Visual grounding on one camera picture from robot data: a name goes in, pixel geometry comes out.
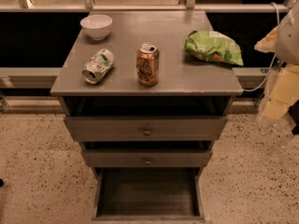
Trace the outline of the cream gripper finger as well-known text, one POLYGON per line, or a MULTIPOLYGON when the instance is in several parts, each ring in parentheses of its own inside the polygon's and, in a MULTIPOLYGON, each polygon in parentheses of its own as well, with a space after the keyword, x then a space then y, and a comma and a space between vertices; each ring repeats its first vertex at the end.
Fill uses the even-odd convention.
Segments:
POLYGON ((263 39, 258 41, 254 46, 254 49, 260 52, 276 52, 276 39, 278 28, 273 28, 263 39))
POLYGON ((262 117, 281 119, 299 100, 299 65, 288 63, 277 76, 269 98, 262 109, 262 117))

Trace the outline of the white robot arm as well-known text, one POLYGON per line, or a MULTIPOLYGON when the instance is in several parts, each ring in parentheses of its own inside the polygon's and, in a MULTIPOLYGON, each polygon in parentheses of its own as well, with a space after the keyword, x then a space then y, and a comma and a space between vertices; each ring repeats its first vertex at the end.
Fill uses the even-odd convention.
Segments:
POLYGON ((264 53, 274 52, 287 64, 278 73, 261 111, 265 119, 280 119, 299 100, 299 2, 254 48, 264 53))

